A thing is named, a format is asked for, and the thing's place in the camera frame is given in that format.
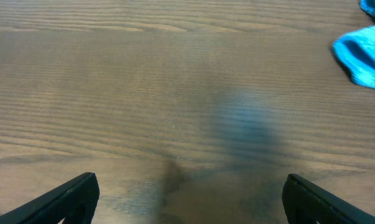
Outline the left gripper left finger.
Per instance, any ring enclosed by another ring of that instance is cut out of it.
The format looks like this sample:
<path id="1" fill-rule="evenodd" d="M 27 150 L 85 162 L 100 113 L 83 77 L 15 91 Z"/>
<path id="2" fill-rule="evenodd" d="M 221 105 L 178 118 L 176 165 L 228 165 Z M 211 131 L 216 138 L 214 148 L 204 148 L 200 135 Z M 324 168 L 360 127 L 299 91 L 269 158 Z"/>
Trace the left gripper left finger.
<path id="1" fill-rule="evenodd" d="M 91 224 L 100 196 L 96 175 L 85 172 L 0 216 L 0 224 Z"/>

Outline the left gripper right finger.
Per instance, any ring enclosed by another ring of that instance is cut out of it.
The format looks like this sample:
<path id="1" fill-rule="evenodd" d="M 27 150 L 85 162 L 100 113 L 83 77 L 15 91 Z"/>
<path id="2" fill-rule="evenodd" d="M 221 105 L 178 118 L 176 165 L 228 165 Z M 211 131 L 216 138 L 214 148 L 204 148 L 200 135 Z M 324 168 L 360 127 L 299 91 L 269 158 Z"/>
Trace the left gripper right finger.
<path id="1" fill-rule="evenodd" d="M 289 224 L 375 224 L 375 217 L 298 174 L 289 174 L 282 191 Z"/>

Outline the blue cloth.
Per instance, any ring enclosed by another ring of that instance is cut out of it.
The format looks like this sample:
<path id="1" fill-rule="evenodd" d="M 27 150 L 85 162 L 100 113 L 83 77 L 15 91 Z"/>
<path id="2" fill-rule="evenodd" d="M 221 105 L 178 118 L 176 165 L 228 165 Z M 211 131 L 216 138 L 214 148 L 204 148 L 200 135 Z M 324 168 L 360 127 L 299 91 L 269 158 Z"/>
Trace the blue cloth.
<path id="1" fill-rule="evenodd" d="M 359 6 L 375 19 L 375 0 L 361 0 Z M 332 49 L 353 83 L 375 89 L 375 25 L 342 35 Z"/>

